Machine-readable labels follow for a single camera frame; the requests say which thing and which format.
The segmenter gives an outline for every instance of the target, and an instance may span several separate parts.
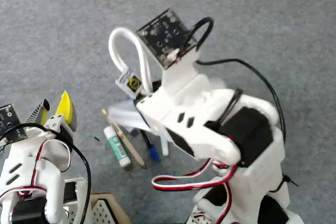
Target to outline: circuit board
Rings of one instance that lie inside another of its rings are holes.
[[[168,55],[185,43],[189,32],[179,17],[171,9],[168,9],[141,27],[136,34],[154,54],[163,69],[167,69],[174,64],[174,61],[167,58]],[[185,46],[180,58],[196,44],[197,41],[192,38]]]
[[[16,115],[16,112],[12,104],[7,104],[0,107],[0,136],[2,136],[7,130],[15,125],[19,125],[20,120]],[[13,144],[15,142],[27,139],[27,135],[24,129],[16,129],[6,135],[6,137],[0,141],[0,146]]]

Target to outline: label tag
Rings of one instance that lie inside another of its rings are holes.
[[[121,76],[116,80],[116,84],[133,99],[138,96],[142,89],[140,79],[129,68],[121,73]]]

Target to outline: white cable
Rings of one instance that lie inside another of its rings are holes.
[[[58,139],[54,139],[54,138],[47,139],[42,143],[42,150],[41,150],[41,154],[40,154],[41,156],[42,156],[44,146],[49,142],[58,142],[67,149],[67,151],[68,151],[68,164],[67,164],[67,167],[64,170],[61,170],[61,173],[67,171],[69,169],[70,165],[71,165],[71,151],[70,151],[69,146],[65,142],[63,142],[61,140],[58,140]]]
[[[120,72],[124,72],[128,69],[127,65],[121,59],[118,51],[115,48],[116,38],[119,35],[124,36],[125,38],[133,42],[133,44],[135,45],[139,55],[141,80],[143,83],[144,94],[149,95],[153,93],[152,78],[149,69],[149,64],[147,56],[143,51],[140,39],[130,29],[127,29],[125,27],[117,27],[111,32],[111,35],[109,37],[109,53],[115,66],[119,69]]]

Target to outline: gray carpet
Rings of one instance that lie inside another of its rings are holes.
[[[334,223],[336,0],[0,0],[0,104],[14,103],[25,120],[43,98],[54,111],[66,89],[77,108],[76,144],[91,165],[93,192],[112,192],[134,223],[184,221],[194,192],[159,192],[150,180],[189,172],[200,163],[172,146],[168,158],[154,163],[136,138],[149,169],[135,165],[124,171],[104,139],[107,124],[100,113],[126,98],[114,84],[118,71],[108,54],[110,32],[117,26],[136,30],[168,7],[188,27],[204,16],[215,19],[202,47],[203,60],[242,58],[269,79],[287,122],[283,170],[300,185],[289,186],[290,209],[308,224]],[[119,48],[126,62],[139,69],[135,50],[123,40]],[[231,63],[199,69],[271,101],[264,84],[244,67]],[[85,174],[74,158],[68,176]]]

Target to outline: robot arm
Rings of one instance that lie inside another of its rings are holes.
[[[208,30],[197,42],[193,34],[208,22]],[[202,189],[194,198],[194,214],[211,220],[206,223],[267,224],[276,219],[281,224],[302,224],[299,216],[283,211],[289,204],[289,195],[287,184],[282,183],[280,163],[285,157],[285,131],[276,127],[277,110],[267,101],[239,91],[237,94],[224,82],[199,74],[193,66],[200,56],[199,46],[212,26],[212,20],[204,18],[188,31],[169,9],[136,32],[162,67],[161,85],[146,96],[136,95],[137,110],[153,134],[166,138],[195,159],[208,158],[193,173],[156,176],[152,184],[166,191]],[[268,81],[262,79],[269,87]],[[284,130],[281,107],[274,90],[270,90]],[[213,180],[157,184],[161,180],[198,176],[211,162],[219,173]]]
[[[6,113],[11,120],[16,116],[14,109],[9,115]],[[32,122],[34,118],[42,117],[30,116],[30,122],[26,124],[19,124],[16,118],[16,124],[8,125],[20,127],[15,134],[3,135],[1,132],[1,135],[6,137],[2,143],[11,144],[0,177],[0,202],[3,205],[1,223],[30,221],[68,224],[64,197],[69,189],[65,190],[67,181],[63,172],[67,171],[71,163],[71,151],[74,147],[72,142],[76,130],[75,108],[65,92],[56,114],[51,116],[44,126],[35,127],[37,124]],[[23,130],[21,125],[31,127]],[[20,141],[17,140],[17,134],[21,135]],[[87,190],[87,183],[85,185],[86,187],[81,187],[82,190]],[[73,194],[76,194],[76,187],[72,189]],[[78,202],[79,216],[82,212],[85,215],[86,212],[85,197],[81,200],[82,202]],[[76,219],[74,223],[79,223],[80,218]]]

